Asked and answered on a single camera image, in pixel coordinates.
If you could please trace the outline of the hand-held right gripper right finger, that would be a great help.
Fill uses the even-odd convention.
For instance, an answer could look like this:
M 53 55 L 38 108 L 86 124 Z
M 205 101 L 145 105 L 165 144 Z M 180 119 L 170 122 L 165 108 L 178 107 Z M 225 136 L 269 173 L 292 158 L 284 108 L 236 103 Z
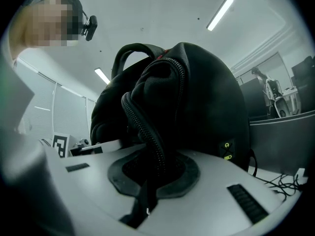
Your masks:
M 150 236 L 262 236 L 276 228 L 297 202 L 282 202 L 270 188 L 231 162 L 192 150 L 181 154 L 200 168 L 194 188 L 181 198 L 160 200 L 138 231 Z M 267 211 L 252 223 L 228 190 L 240 184 Z

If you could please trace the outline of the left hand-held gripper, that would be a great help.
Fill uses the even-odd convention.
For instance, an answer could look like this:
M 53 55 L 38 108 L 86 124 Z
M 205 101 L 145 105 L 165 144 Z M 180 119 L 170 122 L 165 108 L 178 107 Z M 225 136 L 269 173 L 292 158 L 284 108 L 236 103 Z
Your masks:
M 89 146 L 88 139 L 78 139 L 72 135 L 58 132 L 54 132 L 52 138 L 43 138 L 39 139 L 39 141 L 44 146 L 53 147 L 60 158 L 107 153 L 120 150 L 123 147 L 121 140 Z

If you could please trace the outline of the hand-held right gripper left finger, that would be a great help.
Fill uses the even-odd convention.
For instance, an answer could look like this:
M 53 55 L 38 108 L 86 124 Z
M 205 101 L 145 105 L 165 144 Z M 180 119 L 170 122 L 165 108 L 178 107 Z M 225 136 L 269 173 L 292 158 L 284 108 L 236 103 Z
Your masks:
M 48 169 L 76 236 L 142 236 L 119 221 L 131 213 L 133 197 L 121 195 L 107 177 L 108 167 L 143 145 L 95 155 L 60 158 L 46 147 Z

